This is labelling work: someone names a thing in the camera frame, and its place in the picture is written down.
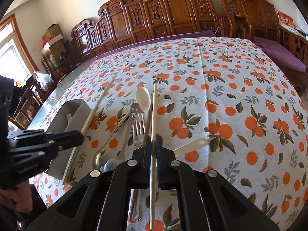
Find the person's left hand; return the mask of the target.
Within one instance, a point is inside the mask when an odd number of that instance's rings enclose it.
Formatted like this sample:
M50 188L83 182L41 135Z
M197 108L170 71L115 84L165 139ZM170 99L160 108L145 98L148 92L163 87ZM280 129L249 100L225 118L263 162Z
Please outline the person's left hand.
M28 180L18 184L15 189L1 189L1 194L12 199L19 212L27 213L33 209L32 192Z

